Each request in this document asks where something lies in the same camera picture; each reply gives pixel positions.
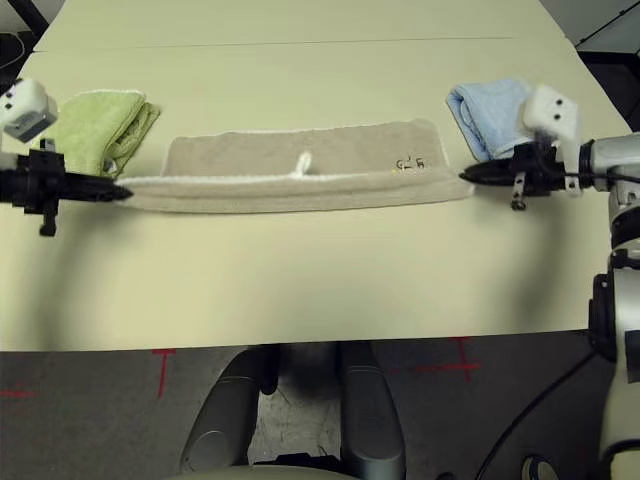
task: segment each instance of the folded towel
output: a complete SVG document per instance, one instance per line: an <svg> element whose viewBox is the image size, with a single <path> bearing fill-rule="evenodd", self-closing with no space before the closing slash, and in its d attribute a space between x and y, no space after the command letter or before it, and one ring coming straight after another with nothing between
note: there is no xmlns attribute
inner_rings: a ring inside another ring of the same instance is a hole
<svg viewBox="0 0 640 480"><path fill-rule="evenodd" d="M520 106L531 93L526 83L505 78L457 85L447 103L477 160L509 158L513 147L531 140L520 126Z"/></svg>
<svg viewBox="0 0 640 480"><path fill-rule="evenodd" d="M464 198L425 120L176 138L162 176L118 181L123 205L193 213L299 212Z"/></svg>
<svg viewBox="0 0 640 480"><path fill-rule="evenodd" d="M158 115L141 92L85 92L62 107L43 136L64 154L67 171L117 177Z"/></svg>

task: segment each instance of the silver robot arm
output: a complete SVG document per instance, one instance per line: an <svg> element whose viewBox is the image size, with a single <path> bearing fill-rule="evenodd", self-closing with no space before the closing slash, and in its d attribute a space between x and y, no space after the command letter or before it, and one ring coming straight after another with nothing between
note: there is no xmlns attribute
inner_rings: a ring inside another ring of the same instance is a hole
<svg viewBox="0 0 640 480"><path fill-rule="evenodd" d="M601 478L640 478L640 135L596 140L580 147L578 106L539 87L523 121L557 142L565 190L609 192L612 253L594 280L589 330L596 350L615 362L601 435Z"/></svg>
<svg viewBox="0 0 640 480"><path fill-rule="evenodd" d="M604 478L640 478L640 135L597 140L591 147L591 170L620 175L595 179L609 191L612 253L609 270L594 280L589 328L601 353L616 369L601 437Z"/></svg>

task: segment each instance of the gray floor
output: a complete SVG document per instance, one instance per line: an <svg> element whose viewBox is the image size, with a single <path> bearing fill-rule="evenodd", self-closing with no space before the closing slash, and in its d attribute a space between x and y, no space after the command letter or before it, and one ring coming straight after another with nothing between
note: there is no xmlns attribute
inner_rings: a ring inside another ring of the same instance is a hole
<svg viewBox="0 0 640 480"><path fill-rule="evenodd" d="M0 355L0 477L161 479L177 462L201 402L238 348ZM375 343L401 417L408 479L453 471L472 478L502 429L537 392L588 351L581 333ZM288 346L278 391L261 398L250 459L338 454L339 398L332 346ZM522 424L487 478L517 479L542 454L561 479L596 458L610 365L594 360Z"/></svg>

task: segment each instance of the green towel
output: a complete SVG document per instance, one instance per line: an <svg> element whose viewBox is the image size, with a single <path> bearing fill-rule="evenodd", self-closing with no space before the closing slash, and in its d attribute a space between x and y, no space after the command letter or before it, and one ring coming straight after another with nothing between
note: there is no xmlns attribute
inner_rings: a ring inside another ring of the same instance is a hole
<svg viewBox="0 0 640 480"><path fill-rule="evenodd" d="M43 136L64 154L67 171L115 178L158 115L160 109L140 92L85 92L62 107Z"/></svg>

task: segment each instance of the red tape mark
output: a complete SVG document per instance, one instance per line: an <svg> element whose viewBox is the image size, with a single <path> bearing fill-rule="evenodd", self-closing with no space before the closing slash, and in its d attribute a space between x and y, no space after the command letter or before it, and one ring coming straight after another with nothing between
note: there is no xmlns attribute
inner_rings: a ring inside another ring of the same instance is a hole
<svg viewBox="0 0 640 480"><path fill-rule="evenodd" d="M469 370L480 368L479 363L449 363L445 365L418 365L414 368L416 372L446 372L448 370L463 370L469 374Z"/></svg>
<svg viewBox="0 0 640 480"><path fill-rule="evenodd" d="M451 340L453 340L454 342L456 342L458 344L458 353L460 354L460 363L462 365L468 365L467 364L467 355L464 351L464 341L466 339L468 339L469 337L452 337ZM464 371L464 379L467 382L471 381L471 372L469 371L470 369L463 369Z"/></svg>
<svg viewBox="0 0 640 480"><path fill-rule="evenodd" d="M175 348L155 348L151 350L154 355L162 355L162 366L160 367L160 381L158 383L158 398L162 398L164 393L164 381L167 377L167 357L176 353Z"/></svg>
<svg viewBox="0 0 640 480"><path fill-rule="evenodd" d="M24 390L0 390L0 397L29 398L34 395L33 392L26 392Z"/></svg>
<svg viewBox="0 0 640 480"><path fill-rule="evenodd" d="M447 363L444 365L416 365L415 367L398 368L393 367L387 370L387 373L394 375L403 371L416 373L429 372L447 372L452 370L461 370L464 372L464 378L467 382L471 381L471 370L480 368L479 363L468 363L467 355L464 351L464 341L470 337L451 337L451 340L458 344L458 353L460 354L460 363Z"/></svg>
<svg viewBox="0 0 640 480"><path fill-rule="evenodd" d="M387 373L390 375L394 375L396 373L401 373L402 371L407 372L416 372L416 373L432 373L432 372L447 372L451 370L475 370L476 368L480 368L479 363L446 363L444 365L416 365L415 367L409 367L406 369L401 368L390 368L387 370Z"/></svg>

